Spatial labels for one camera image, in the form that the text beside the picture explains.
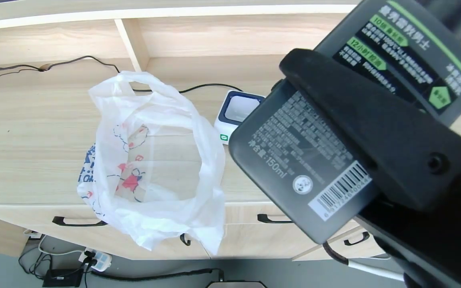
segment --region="white cable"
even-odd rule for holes
[[[352,260],[348,260],[348,267],[369,272],[378,276],[387,277],[398,281],[404,281],[403,274],[396,273],[391,270],[360,264]]]
[[[390,260],[390,256],[387,256],[387,257],[376,257],[376,256],[373,256],[373,257],[360,257],[360,259],[375,259],[375,260]]]
[[[72,254],[72,253],[76,253],[76,252],[80,252],[81,254],[84,253],[83,250],[74,250],[74,251],[69,251],[69,252],[65,252],[65,253],[51,253],[51,252],[47,252],[47,251],[44,251],[42,250],[42,242],[44,242],[44,239],[47,237],[47,235],[44,235],[44,237],[42,237],[42,240],[40,240],[40,243],[38,244],[38,250],[44,254],[48,254],[48,255],[53,255],[53,256],[63,256],[63,255],[68,255],[68,254]]]

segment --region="white label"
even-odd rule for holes
[[[299,175],[293,180],[293,189],[298,194],[306,195],[313,189],[313,181],[306,175]]]
[[[326,221],[369,182],[371,182],[371,177],[357,161],[354,161],[309,202],[309,206],[323,221]]]

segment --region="green label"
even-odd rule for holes
[[[441,109],[450,104],[451,97],[449,96],[448,88],[446,86],[433,87],[428,101],[437,109]]]
[[[449,59],[458,67],[461,71],[461,62],[458,60],[458,58],[451,52],[442,41],[433,34],[430,29],[428,29],[426,26],[424,26],[417,18],[415,18],[412,13],[408,12],[403,6],[399,5],[398,3],[388,0],[387,1],[392,7],[396,8],[400,13],[402,13],[408,20],[410,20],[415,26],[417,26],[424,34],[428,36],[443,52],[446,56],[449,57]]]
[[[368,60],[373,66],[375,66],[378,70],[386,70],[387,65],[385,61],[380,58],[376,53],[373,52],[366,44],[362,43],[355,37],[352,37],[348,42],[346,42],[353,50],[357,51],[360,55],[362,55],[366,60]]]
[[[392,40],[394,40],[398,45],[402,47],[408,46],[408,40],[403,36],[403,34],[398,31],[396,28],[392,27],[386,20],[376,15],[371,18],[371,23],[377,26],[385,34],[387,34]]]

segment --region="screw hole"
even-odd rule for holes
[[[448,161],[445,155],[441,153],[431,153],[428,158],[428,168],[430,173],[441,174],[447,170]]]

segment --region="wooden desk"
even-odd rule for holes
[[[93,55],[148,71],[177,89],[223,82],[267,95],[292,48],[312,48],[358,0],[26,0],[0,4],[0,67],[42,66]],[[292,258],[317,248],[294,224],[260,224],[282,212],[226,159],[226,236],[220,255],[193,241],[149,252],[104,227],[65,228],[54,216],[95,219],[75,192],[99,114],[88,89],[115,71],[93,60],[0,78],[0,219],[129,259]],[[226,89],[186,93],[213,122]],[[461,134],[461,118],[453,129]],[[335,236],[357,224],[351,221]]]

